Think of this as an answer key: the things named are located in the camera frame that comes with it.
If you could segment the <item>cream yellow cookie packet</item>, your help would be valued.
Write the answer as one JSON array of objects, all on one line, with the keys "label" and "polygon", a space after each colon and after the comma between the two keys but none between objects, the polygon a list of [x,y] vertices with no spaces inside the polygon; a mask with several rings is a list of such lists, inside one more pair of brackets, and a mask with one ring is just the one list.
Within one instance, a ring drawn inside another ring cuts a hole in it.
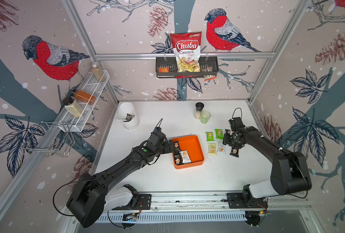
[{"label": "cream yellow cookie packet", "polygon": [[208,143],[208,155],[217,156],[217,143]]}]

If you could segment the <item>green cookie packet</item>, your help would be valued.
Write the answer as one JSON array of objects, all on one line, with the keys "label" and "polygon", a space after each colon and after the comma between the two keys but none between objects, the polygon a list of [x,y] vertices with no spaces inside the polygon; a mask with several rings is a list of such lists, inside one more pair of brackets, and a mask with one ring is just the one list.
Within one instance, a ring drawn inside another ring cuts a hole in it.
[{"label": "green cookie packet", "polygon": [[213,132],[206,132],[206,141],[207,142],[215,141]]},{"label": "green cookie packet", "polygon": [[223,131],[222,129],[215,129],[215,135],[217,140],[223,140]]}]

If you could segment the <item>green translucent cup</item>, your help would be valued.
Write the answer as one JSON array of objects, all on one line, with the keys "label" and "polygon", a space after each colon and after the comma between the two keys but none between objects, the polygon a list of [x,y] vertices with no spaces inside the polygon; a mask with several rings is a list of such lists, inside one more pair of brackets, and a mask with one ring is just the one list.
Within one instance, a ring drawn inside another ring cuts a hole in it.
[{"label": "green translucent cup", "polygon": [[202,124],[207,124],[210,120],[211,113],[208,111],[202,111],[200,114],[200,122]]}]

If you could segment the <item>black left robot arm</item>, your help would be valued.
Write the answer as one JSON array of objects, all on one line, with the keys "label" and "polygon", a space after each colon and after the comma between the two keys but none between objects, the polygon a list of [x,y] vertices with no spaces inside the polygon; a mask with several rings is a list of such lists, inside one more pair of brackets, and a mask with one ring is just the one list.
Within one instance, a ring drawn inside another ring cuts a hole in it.
[{"label": "black left robot arm", "polygon": [[104,206],[109,203],[105,200],[105,196],[114,186],[131,173],[151,163],[155,157],[173,151],[173,141],[166,138],[157,145],[150,140],[142,142],[112,167],[92,176],[89,173],[83,174],[77,181],[66,207],[82,227],[88,228],[103,213]]}]

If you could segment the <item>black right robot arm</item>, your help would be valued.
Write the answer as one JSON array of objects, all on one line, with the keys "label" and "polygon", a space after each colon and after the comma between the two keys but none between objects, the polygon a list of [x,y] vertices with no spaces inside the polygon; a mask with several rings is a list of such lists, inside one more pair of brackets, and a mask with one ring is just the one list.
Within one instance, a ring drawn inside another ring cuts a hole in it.
[{"label": "black right robot arm", "polygon": [[272,164],[269,179],[243,187],[242,197],[245,205],[265,197],[294,196],[297,192],[308,192],[312,188],[305,156],[300,152],[283,149],[254,127],[225,130],[223,144],[231,146],[231,154],[235,157],[239,156],[241,148],[250,145]]}]

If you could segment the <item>black cookie packet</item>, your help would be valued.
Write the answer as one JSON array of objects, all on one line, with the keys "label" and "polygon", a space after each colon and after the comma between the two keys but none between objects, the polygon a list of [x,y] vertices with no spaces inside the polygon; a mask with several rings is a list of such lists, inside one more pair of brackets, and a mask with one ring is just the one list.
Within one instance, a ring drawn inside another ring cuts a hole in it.
[{"label": "black cookie packet", "polygon": [[173,154],[173,156],[174,156],[174,163],[175,163],[175,165],[180,165],[182,163],[182,158],[181,158],[180,152],[175,152]]},{"label": "black cookie packet", "polygon": [[181,148],[180,148],[180,144],[179,141],[175,141],[174,142],[174,152],[180,152]]},{"label": "black cookie packet", "polygon": [[230,155],[239,158],[238,150],[238,148],[232,147]]}]

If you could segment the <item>white cookie packet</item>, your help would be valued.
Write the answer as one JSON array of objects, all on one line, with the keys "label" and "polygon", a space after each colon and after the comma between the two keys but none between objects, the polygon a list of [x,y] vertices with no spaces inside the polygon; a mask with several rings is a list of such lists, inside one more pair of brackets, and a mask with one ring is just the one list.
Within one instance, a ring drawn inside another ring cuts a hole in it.
[{"label": "white cookie packet", "polygon": [[189,164],[189,163],[191,163],[191,159],[190,159],[188,150],[180,151],[180,156],[181,156],[182,164]]},{"label": "white cookie packet", "polygon": [[218,154],[226,154],[226,146],[223,143],[221,143],[221,142],[218,142],[217,153]]}]

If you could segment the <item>orange storage box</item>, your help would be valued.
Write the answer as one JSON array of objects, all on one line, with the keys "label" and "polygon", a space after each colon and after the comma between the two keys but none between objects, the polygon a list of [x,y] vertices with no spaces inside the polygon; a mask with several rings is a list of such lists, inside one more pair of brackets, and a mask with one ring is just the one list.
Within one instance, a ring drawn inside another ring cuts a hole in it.
[{"label": "orange storage box", "polygon": [[200,141],[196,135],[183,136],[172,139],[173,142],[179,141],[181,150],[188,150],[191,163],[175,165],[176,170],[187,169],[190,167],[201,166],[204,163],[204,155]]}]

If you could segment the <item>glass jar of grains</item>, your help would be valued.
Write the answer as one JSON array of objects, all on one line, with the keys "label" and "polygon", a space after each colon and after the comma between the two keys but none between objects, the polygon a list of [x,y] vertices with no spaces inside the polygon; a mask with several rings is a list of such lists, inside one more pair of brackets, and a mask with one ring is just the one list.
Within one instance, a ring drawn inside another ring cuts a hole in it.
[{"label": "glass jar of grains", "polygon": [[92,63],[92,73],[98,82],[104,82],[106,80],[104,71],[97,62]]}]

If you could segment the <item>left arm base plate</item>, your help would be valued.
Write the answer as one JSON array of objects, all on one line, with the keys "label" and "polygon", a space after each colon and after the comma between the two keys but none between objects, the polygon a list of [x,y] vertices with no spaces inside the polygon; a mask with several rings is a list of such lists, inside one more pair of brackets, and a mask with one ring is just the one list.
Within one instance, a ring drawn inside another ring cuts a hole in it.
[{"label": "left arm base plate", "polygon": [[150,210],[151,199],[152,199],[151,194],[138,194],[137,196],[134,196],[126,206],[123,206],[122,209]]}]

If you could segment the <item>black cap spice shaker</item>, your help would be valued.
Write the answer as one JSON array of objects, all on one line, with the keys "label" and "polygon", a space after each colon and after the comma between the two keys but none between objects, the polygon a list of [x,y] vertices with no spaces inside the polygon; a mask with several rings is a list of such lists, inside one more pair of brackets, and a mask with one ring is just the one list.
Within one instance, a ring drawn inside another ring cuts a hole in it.
[{"label": "black cap spice shaker", "polygon": [[204,108],[204,104],[201,102],[198,102],[195,104],[195,113],[194,113],[194,117],[196,119],[200,119],[201,118],[201,112],[203,111]]}]

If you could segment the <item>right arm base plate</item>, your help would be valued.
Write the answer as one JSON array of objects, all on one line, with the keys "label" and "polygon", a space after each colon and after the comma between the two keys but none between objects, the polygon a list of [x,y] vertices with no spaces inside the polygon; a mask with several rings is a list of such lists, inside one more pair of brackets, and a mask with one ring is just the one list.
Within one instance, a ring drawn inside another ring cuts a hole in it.
[{"label": "right arm base plate", "polygon": [[267,198],[253,198],[252,196],[243,196],[240,192],[227,193],[227,202],[230,209],[267,209]]}]

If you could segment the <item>white rounded container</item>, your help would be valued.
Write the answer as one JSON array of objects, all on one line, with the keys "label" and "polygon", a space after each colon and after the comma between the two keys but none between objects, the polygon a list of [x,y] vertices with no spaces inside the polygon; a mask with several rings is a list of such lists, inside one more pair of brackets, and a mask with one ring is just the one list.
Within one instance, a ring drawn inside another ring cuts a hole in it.
[{"label": "white rounded container", "polygon": [[118,107],[118,122],[128,130],[133,130],[139,126],[139,118],[132,103],[121,103]]}]

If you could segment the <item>red Chuba cassava chips bag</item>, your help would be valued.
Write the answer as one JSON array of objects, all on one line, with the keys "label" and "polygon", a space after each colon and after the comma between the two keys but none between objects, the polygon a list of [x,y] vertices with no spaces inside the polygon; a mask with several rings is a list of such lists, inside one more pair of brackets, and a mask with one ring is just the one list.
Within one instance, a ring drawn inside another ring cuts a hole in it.
[{"label": "red Chuba cassava chips bag", "polygon": [[200,72],[202,32],[170,34],[177,72]]}]

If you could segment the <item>black lid cream jar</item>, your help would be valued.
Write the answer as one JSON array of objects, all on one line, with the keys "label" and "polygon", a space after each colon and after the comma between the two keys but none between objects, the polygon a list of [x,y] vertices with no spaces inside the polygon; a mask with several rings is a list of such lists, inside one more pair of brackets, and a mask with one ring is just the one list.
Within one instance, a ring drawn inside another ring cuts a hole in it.
[{"label": "black lid cream jar", "polygon": [[65,97],[62,100],[64,107],[67,111],[73,115],[74,118],[78,118],[82,115],[83,108],[81,105],[72,97]]}]

